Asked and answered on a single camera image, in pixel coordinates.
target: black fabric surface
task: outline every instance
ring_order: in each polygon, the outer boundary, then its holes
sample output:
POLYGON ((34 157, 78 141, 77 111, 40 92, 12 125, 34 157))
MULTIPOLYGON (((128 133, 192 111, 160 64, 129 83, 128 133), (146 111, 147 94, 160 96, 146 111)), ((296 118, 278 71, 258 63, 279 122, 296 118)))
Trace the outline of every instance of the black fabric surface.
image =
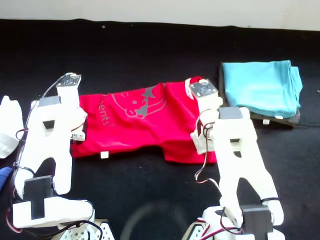
MULTIPOLYGON (((217 84, 220 62, 289 59, 299 67, 303 81, 300 122, 316 123, 320 122, 319 43, 320 33, 306 31, 0 20, 0 97, 18 100, 26 120, 30 101, 66 72, 82 74, 80 94, 112 93, 199 75, 217 84)), ((257 123, 256 131, 285 214, 277 228, 288 240, 318 239, 320 129, 257 123)), ((0 167, 11 165, 14 157, 1 160, 0 167)), ((130 239, 179 240, 203 210, 219 204, 213 185, 195 183, 193 174, 199 167, 167 163, 157 147, 105 160, 74 159, 66 197, 91 201, 96 217, 110 220, 118 240, 129 218, 143 209, 149 211, 130 239)), ((219 179, 217 166, 208 166, 204 176, 219 179)), ((241 204, 259 202, 245 181, 240 182, 238 195, 241 204)), ((33 239, 7 227, 8 204, 7 184, 0 193, 1 239, 33 239)))

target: folded blue towel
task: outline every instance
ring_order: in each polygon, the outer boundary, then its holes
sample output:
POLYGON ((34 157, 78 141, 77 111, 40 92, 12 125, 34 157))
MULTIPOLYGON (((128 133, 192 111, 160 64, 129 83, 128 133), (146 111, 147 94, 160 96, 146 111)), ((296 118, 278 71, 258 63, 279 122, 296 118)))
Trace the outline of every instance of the folded blue towel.
POLYGON ((6 166, 6 167, 0 169, 0 191, 2 190, 3 186, 5 185, 6 180, 10 176, 11 172, 12 172, 12 168, 9 166, 6 166))
POLYGON ((223 63, 225 95, 230 106, 251 112, 291 118, 300 108, 302 81, 289 60, 223 63))

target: red t-shirt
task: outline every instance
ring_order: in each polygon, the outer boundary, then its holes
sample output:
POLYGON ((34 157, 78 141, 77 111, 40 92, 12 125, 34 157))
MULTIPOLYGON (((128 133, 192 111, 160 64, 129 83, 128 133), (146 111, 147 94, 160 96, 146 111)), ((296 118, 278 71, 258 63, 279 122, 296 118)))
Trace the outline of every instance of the red t-shirt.
MULTIPOLYGON (((71 146, 73 157, 109 154, 159 146, 164 159, 202 164, 190 137, 199 116, 198 102, 186 94, 185 82, 160 83, 137 90, 80 96, 88 114, 86 140, 71 146)), ((209 152, 208 163, 215 163, 209 152)))

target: red wire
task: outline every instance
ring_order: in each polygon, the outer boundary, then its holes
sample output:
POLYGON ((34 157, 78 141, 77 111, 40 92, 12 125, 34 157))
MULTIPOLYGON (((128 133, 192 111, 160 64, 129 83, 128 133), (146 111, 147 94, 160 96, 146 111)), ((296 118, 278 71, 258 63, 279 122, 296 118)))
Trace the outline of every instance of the red wire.
POLYGON ((8 225, 8 227, 9 227, 12 231, 14 231, 14 232, 17 233, 17 234, 20 234, 20 233, 22 233, 22 230, 14 227, 14 226, 11 224, 11 222, 9 221, 9 213, 10 213, 10 211, 11 211, 11 208, 8 207, 8 209, 7 209, 6 212, 5 212, 5 221, 6 221, 6 224, 8 225))
POLYGON ((210 228, 210 224, 208 224, 208 225, 205 227, 205 229, 203 230, 203 233, 201 234, 200 237, 203 237, 203 236, 208 232, 209 228, 210 228))
POLYGON ((223 231, 225 231, 224 229, 219 229, 217 231, 214 231, 214 232, 210 232, 208 233, 207 235, 204 235, 204 236, 201 236, 198 240, 206 240, 208 238, 211 238, 212 236, 214 235, 217 235, 219 233, 222 233, 223 231))

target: robotic arm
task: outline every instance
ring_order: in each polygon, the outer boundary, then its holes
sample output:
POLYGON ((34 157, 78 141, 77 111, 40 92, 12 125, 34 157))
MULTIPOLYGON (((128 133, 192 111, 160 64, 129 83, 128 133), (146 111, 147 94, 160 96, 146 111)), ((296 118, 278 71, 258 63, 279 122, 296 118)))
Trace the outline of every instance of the robotic arm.
POLYGON ((257 144, 257 134, 245 107, 221 107, 217 89, 206 79, 191 84, 197 98, 199 118, 191 138, 198 154, 215 151, 220 173, 220 206, 203 213, 211 232, 224 226, 241 229, 241 234, 223 231, 216 240, 284 240, 273 229, 281 225, 284 213, 271 175, 265 168, 257 144), (261 199, 261 205, 240 206, 239 178, 245 178, 261 199))
MULTIPOLYGON (((86 138, 87 114, 79 106, 80 81, 81 75, 67 73, 51 86, 56 87, 57 95, 47 97, 45 93, 31 104, 27 137, 15 166, 14 186, 21 199, 12 205, 13 225, 17 229, 54 226, 62 229, 76 221, 93 223, 95 220, 95 210, 89 201, 60 196, 71 188, 70 142, 82 142, 86 138), (54 175, 35 177, 49 158, 55 161, 54 175)), ((91 239, 103 236, 87 223, 78 224, 67 233, 63 239, 74 239, 74 233, 76 236, 86 233, 85 239, 89 239, 90 233, 91 239)))

